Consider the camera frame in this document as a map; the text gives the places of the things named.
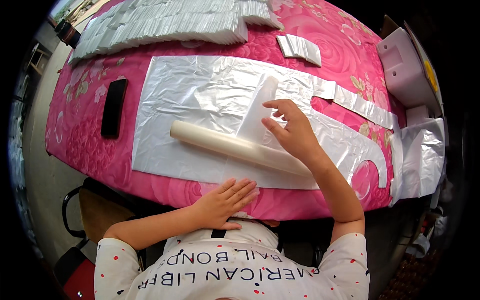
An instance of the smartphone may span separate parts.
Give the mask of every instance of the smartphone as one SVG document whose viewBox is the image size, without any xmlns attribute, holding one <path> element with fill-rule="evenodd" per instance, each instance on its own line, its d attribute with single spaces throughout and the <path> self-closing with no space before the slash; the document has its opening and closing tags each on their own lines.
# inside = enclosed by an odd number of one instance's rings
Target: smartphone
<svg viewBox="0 0 480 300">
<path fill-rule="evenodd" d="M 121 111 L 128 80 L 112 81 L 108 87 L 107 99 L 103 108 L 102 130 L 100 134 L 107 138 L 118 138 L 120 133 Z"/>
</svg>

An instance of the person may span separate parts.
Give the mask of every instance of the person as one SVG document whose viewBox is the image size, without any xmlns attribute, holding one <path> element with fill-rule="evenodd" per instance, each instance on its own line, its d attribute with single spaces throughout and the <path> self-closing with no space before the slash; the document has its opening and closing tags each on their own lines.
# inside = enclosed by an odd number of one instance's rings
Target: person
<svg viewBox="0 0 480 300">
<path fill-rule="evenodd" d="M 306 267 L 283 256 L 278 237 L 261 223 L 230 218 L 256 197 L 256 183 L 229 179 L 191 206 L 112 225 L 98 243 L 96 299 L 368 298 L 360 202 L 298 107 L 285 99 L 264 106 L 277 109 L 273 116 L 287 121 L 282 128 L 262 119 L 283 148 L 312 172 L 335 220 L 320 265 Z M 142 271 L 135 251 L 165 239 L 164 254 Z"/>
</svg>

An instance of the white t-shirt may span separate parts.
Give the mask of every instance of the white t-shirt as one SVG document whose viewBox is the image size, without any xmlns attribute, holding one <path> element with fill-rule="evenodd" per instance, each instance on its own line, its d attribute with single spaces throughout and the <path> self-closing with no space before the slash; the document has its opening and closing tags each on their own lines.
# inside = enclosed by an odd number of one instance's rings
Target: white t-shirt
<svg viewBox="0 0 480 300">
<path fill-rule="evenodd" d="M 127 243 L 98 243 L 96 299 L 367 299 L 370 275 L 365 237 L 349 233 L 330 245 L 318 268 L 286 258 L 265 226 L 238 221 L 240 230 L 212 239 L 211 229 L 168 239 L 145 271 Z"/>
</svg>

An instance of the rose pattern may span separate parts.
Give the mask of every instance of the rose pattern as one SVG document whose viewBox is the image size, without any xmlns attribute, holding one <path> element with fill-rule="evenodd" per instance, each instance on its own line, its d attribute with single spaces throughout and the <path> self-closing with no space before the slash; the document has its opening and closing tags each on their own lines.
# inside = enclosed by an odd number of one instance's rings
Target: rose pattern
<svg viewBox="0 0 480 300">
<path fill-rule="evenodd" d="M 121 0 L 111 0 L 93 16 L 97 17 Z M 405 125 L 405 109 L 388 94 L 375 45 L 381 39 L 347 12 L 319 0 L 273 0 L 272 7 L 285 26 L 280 31 L 258 25 L 248 26 L 245 44 L 216 45 L 203 41 L 170 41 L 143 45 L 108 56 L 65 64 L 48 113 L 46 150 L 104 184 L 174 207 L 193 204 L 215 184 L 169 178 L 132 171 L 132 148 L 136 111 L 145 74 L 152 56 L 225 55 L 261 60 L 336 81 L 378 107 L 398 115 Z M 276 35 L 304 37 L 320 48 L 322 67 L 304 60 L 284 58 Z M 101 118 L 110 82 L 127 78 L 120 122 L 120 135 L 108 140 L 100 135 Z M 355 169 L 351 186 L 364 210 L 385 207 L 390 202 L 393 177 L 390 148 L 391 130 L 386 130 L 331 101 L 314 97 L 312 107 L 375 141 L 387 161 L 387 187 L 378 188 L 375 164 L 363 161 Z M 330 216 L 321 191 L 258 189 L 258 197 L 243 213 L 261 219 L 309 219 Z"/>
</svg>

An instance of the concrete floor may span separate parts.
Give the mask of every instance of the concrete floor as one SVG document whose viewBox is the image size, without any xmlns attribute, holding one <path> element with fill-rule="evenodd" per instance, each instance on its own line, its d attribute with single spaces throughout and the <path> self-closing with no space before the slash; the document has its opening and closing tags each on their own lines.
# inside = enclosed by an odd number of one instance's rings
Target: concrete floor
<svg viewBox="0 0 480 300">
<path fill-rule="evenodd" d="M 76 26 L 76 29 L 81 32 L 88 20 L 90 18 Z M 63 67 L 71 49 L 64 43 L 59 43 L 53 52 L 27 112 L 23 131 L 25 183 L 33 230 L 40 250 L 52 267 L 70 247 L 80 241 L 65 230 L 61 205 L 63 197 L 82 185 L 86 178 L 57 158 L 48 156 L 45 151 L 45 126 L 50 101 L 60 75 L 57 71 Z M 83 228 L 77 197 L 70 201 L 67 215 L 71 229 Z M 95 244 L 89 242 L 82 251 L 90 260 L 95 261 Z"/>
</svg>

